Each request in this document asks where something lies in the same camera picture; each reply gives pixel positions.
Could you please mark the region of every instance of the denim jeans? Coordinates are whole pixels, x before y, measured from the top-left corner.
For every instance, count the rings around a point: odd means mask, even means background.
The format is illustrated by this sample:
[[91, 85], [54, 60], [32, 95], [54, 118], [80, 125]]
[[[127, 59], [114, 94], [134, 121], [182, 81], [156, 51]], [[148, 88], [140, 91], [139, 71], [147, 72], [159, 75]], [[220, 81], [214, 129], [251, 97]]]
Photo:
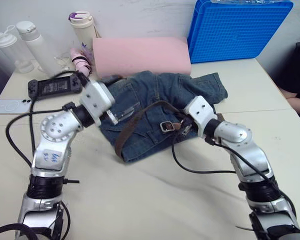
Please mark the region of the denim jeans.
[[[211, 106], [228, 97], [218, 73], [191, 78], [178, 73], [155, 75], [143, 71], [115, 82], [108, 89], [115, 99], [110, 110], [118, 119], [122, 119], [117, 125], [113, 125], [109, 119], [101, 121], [100, 130], [112, 146], [135, 113], [159, 100], [167, 101], [182, 110], [195, 96], [203, 96]], [[132, 163], [171, 146], [174, 133], [163, 133], [160, 123], [179, 123], [180, 120], [162, 106], [149, 109], [122, 149], [124, 161]], [[197, 130], [192, 128], [185, 137], [179, 137], [177, 142], [196, 135]]]

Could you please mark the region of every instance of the white desk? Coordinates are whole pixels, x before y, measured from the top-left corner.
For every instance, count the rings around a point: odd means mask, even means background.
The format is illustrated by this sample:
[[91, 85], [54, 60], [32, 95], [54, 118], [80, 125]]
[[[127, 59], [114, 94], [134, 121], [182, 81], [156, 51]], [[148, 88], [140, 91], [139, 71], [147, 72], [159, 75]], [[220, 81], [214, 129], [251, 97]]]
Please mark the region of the white desk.
[[[242, 71], [246, 76], [248, 72], [251, 76], [259, 76], [259, 84], [263, 85], [259, 89], [263, 91], [256, 90], [258, 84], [240, 75], [239, 65], [245, 65], [248, 71]], [[241, 77], [236, 78], [236, 71], [230, 75], [235, 66]], [[295, 111], [253, 59], [195, 64], [192, 68], [193, 77], [219, 72], [229, 98], [216, 105], [217, 111], [227, 112], [222, 108], [228, 106], [231, 109], [228, 112], [233, 113], [224, 113], [226, 120], [252, 129], [256, 143], [269, 158], [280, 188], [293, 200], [300, 224], [300, 119]], [[29, 80], [45, 78], [31, 74], [26, 79], [14, 73], [0, 98], [23, 98], [27, 95]], [[16, 81], [23, 81], [20, 88], [16, 87]], [[252, 97], [243, 98], [239, 94], [243, 90], [251, 91], [248, 95]], [[43, 100], [35, 109], [59, 108], [72, 97]], [[5, 137], [5, 125], [12, 116], [0, 118], [2, 226], [17, 220], [30, 172]], [[35, 118], [36, 142], [39, 140], [38, 123], [42, 119], [43, 116]], [[30, 156], [28, 120], [13, 126], [11, 135]], [[176, 154], [186, 167], [192, 169], [232, 169], [225, 151], [199, 138], [178, 144]], [[248, 214], [251, 212], [245, 194], [238, 189], [237, 177], [228, 173], [199, 175], [186, 172], [175, 164], [170, 149], [134, 164], [122, 164], [103, 135], [91, 126], [79, 133], [72, 143], [67, 177], [81, 181], [80, 185], [63, 187], [63, 199], [71, 214], [67, 239], [202, 240], [228, 239], [228, 236], [236, 240], [255, 239], [253, 232], [235, 228], [235, 225], [249, 227]], [[0, 235], [0, 239], [9, 238], [13, 238], [13, 232]]]

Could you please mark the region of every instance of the silver robot arm segment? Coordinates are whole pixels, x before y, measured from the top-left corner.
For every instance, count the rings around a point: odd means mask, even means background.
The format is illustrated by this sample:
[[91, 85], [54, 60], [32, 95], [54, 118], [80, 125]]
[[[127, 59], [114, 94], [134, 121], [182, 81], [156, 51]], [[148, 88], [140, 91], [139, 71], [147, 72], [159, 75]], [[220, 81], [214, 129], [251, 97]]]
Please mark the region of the silver robot arm segment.
[[[71, 142], [76, 134], [95, 123], [115, 102], [103, 83], [88, 83], [80, 103], [72, 110], [53, 114], [41, 125], [41, 140], [31, 166], [30, 183], [23, 195], [18, 223], [32, 228], [36, 234], [60, 239], [63, 226], [62, 187], [71, 156]], [[22, 233], [16, 231], [15, 238]]]
[[244, 125], [218, 121], [212, 107], [202, 96], [195, 97], [184, 109], [198, 126], [198, 136], [226, 146], [243, 156], [273, 184], [227, 150], [240, 180], [239, 189], [245, 191], [252, 213], [249, 215], [257, 239], [300, 239], [300, 228], [292, 206], [279, 191], [274, 172], [264, 151], [253, 141], [252, 131]]

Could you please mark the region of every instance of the white wall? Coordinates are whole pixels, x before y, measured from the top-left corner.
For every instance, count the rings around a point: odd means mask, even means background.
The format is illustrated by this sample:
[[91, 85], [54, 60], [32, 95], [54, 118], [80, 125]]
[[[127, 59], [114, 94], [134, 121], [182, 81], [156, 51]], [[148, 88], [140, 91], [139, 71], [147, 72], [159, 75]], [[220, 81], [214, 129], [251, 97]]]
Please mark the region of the white wall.
[[[22, 20], [34, 22], [60, 55], [79, 42], [68, 15], [88, 10], [102, 37], [187, 36], [196, 0], [0, 0], [0, 32]], [[258, 57], [271, 75], [300, 39], [300, 0]], [[0, 52], [0, 62], [7, 59]]]

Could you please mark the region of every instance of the white bottle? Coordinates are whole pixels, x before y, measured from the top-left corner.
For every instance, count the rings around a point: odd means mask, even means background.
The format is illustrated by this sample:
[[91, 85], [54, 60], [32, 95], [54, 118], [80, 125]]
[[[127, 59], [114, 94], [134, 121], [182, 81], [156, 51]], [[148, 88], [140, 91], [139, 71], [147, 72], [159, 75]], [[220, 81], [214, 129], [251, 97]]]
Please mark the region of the white bottle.
[[25, 74], [34, 69], [34, 65], [25, 56], [26, 46], [15, 35], [8, 33], [15, 28], [9, 25], [5, 32], [0, 32], [0, 50], [15, 65], [19, 73]]
[[31, 21], [20, 21], [16, 24], [21, 38], [25, 41], [35, 60], [40, 64], [42, 70], [52, 77], [62, 71], [54, 55], [49, 49], [44, 38], [38, 32]]
[[79, 39], [84, 55], [93, 63], [93, 39], [100, 37], [95, 28], [93, 17], [88, 11], [75, 11], [70, 13], [68, 20]]

